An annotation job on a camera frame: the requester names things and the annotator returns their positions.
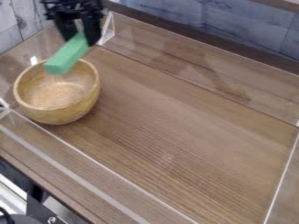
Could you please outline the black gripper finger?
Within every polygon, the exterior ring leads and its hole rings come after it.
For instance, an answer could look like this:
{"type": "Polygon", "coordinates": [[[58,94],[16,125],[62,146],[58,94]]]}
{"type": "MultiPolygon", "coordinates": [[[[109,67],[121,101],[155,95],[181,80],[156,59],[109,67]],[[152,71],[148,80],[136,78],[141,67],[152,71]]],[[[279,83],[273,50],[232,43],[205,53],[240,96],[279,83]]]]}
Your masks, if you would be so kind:
{"type": "Polygon", "coordinates": [[[84,12],[81,14],[82,31],[89,46],[93,46],[101,38],[101,18],[101,13],[84,12]]]}
{"type": "Polygon", "coordinates": [[[77,33],[74,21],[66,15],[58,13],[54,15],[53,22],[64,40],[69,41],[77,33]]]}

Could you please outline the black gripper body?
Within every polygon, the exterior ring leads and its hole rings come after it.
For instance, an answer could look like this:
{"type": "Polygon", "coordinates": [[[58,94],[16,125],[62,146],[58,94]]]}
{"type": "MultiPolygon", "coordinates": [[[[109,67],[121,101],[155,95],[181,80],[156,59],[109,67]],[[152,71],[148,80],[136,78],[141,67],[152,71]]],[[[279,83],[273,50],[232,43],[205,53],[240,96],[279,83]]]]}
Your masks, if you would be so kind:
{"type": "Polygon", "coordinates": [[[82,12],[100,13],[104,10],[101,0],[40,0],[45,16],[69,15],[78,18],[82,12]]]}

